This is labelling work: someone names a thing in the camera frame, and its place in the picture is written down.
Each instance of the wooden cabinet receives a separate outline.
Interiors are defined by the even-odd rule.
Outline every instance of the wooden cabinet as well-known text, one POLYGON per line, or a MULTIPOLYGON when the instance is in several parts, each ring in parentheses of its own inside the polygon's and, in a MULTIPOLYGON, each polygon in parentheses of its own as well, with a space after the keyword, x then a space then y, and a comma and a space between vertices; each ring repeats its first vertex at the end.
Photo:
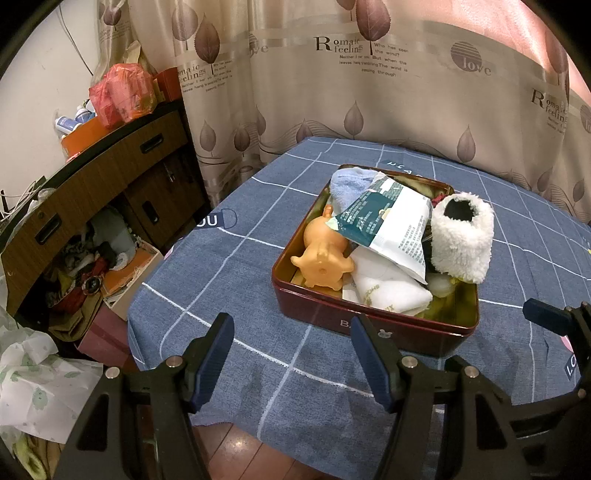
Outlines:
POLYGON ((182 149, 144 173, 124 195, 147 240, 160 249, 205 203, 196 162, 182 149))
POLYGON ((146 240, 159 248, 204 204, 197 160, 179 111, 154 115, 153 121, 143 122, 59 184, 23 220, 2 252, 8 313, 16 313, 66 242, 122 192, 149 233, 146 240), (157 220, 146 211, 151 212, 150 205, 157 220))

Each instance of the blue gripper pad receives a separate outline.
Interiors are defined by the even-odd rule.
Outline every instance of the blue gripper pad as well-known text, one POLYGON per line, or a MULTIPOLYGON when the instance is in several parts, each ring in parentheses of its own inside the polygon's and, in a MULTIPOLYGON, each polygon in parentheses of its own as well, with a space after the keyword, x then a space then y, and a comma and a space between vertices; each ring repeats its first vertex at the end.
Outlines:
POLYGON ((569 313, 543 301, 529 299, 523 304, 523 315, 530 322, 565 336, 573 333, 573 321, 569 313))
MULTIPOLYGON (((193 342, 199 347, 198 358, 202 358, 197 372, 194 374, 193 394, 189 403, 194 413, 198 412, 209 400, 216 387, 217 379, 220 376, 223 365, 228 357, 228 352, 234 340, 234 319, 227 313, 219 313, 205 337, 196 339, 193 342)), ((191 360, 186 358, 188 368, 191 360)))
POLYGON ((382 405, 387 412, 392 413, 394 399, 390 394, 388 370, 358 317, 353 317, 351 321, 351 341, 375 401, 382 405))

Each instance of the red plastic bag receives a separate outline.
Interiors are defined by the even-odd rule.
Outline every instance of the red plastic bag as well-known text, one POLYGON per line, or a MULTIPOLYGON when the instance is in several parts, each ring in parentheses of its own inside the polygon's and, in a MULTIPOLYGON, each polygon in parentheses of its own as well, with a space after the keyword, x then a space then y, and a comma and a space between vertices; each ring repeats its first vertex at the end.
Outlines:
POLYGON ((113 65, 89 92, 92 105, 107 128, 147 115, 154 111, 158 103, 152 76, 139 63, 113 65), (98 103, 95 103, 93 95, 96 95, 98 103))
POLYGON ((106 129, 112 130, 123 124, 123 119, 111 99, 106 78, 90 87, 88 93, 95 107, 96 116, 106 129))

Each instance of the clothes pile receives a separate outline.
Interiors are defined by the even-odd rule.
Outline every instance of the clothes pile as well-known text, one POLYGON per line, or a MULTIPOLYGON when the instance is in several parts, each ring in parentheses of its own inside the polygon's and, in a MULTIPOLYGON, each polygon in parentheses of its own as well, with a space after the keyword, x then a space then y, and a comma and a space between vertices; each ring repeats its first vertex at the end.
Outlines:
POLYGON ((123 217, 110 206, 70 239, 43 274, 49 331, 56 338, 75 342, 84 336, 100 308, 105 274, 125 268, 136 249, 123 217))

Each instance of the blue towel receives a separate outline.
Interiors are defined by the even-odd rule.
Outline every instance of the blue towel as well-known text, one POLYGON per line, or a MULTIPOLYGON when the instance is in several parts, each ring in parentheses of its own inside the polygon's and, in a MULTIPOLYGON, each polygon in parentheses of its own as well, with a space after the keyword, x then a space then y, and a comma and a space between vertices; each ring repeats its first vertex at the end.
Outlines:
POLYGON ((342 212, 368 189, 376 174, 365 168, 341 168, 330 179, 330 194, 336 204, 335 210, 342 212))

